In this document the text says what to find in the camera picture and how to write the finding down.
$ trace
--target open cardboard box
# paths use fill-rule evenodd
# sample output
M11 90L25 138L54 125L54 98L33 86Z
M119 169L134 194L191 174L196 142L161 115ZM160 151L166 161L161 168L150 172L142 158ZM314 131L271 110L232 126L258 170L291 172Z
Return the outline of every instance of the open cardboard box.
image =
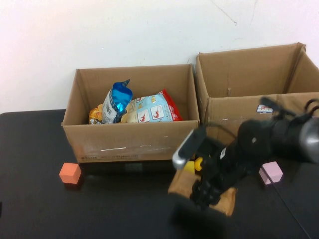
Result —
M133 99L166 88L184 121L89 125L89 111L103 103L115 82L127 79ZM199 125L192 66L78 69L62 125L79 163L172 159Z
M196 74L201 121L221 124L236 135L243 121L272 116L259 104L263 95L297 113L308 100L319 98L319 70L301 43L200 53ZM224 144L233 141L217 127L207 133Z

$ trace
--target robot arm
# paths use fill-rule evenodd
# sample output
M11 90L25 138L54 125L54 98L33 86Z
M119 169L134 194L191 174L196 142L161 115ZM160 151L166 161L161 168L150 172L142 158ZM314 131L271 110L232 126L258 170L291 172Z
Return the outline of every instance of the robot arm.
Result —
M176 169L182 169L196 155L202 157L201 180L192 187L190 199L201 208L219 202L220 195L273 156L302 162L319 163L319 119L313 117L318 106L308 113L308 107L318 99L310 100L304 114L298 116L272 100L263 97L261 104L279 114L271 120L248 120L238 130L238 136L228 146L209 138L206 127L192 131L173 155Z

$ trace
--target orange cube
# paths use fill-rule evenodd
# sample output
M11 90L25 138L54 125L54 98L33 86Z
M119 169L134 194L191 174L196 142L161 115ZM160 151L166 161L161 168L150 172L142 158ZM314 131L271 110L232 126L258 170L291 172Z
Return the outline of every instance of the orange cube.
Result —
M81 169L77 163L64 163L60 171L63 183L77 184L81 176Z

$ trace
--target white wall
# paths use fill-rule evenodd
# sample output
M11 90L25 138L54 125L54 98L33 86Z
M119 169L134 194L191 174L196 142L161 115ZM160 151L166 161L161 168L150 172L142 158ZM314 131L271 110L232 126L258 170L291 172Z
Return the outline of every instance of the white wall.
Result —
M65 108L76 68L298 41L319 65L318 26L314 0L2 0L0 113Z

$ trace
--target snack bag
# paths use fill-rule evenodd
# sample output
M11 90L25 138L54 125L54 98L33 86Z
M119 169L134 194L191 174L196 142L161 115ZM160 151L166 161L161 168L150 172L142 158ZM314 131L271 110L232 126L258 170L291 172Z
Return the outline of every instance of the snack bag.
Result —
M133 97L133 92L126 86L130 80L114 83L103 103L102 123L117 123L125 113L125 108Z
M101 123L102 123L102 104L92 109L89 115L89 124L101 124Z
M121 123L169 122L183 120L178 108L164 89L154 96L137 98L127 106Z

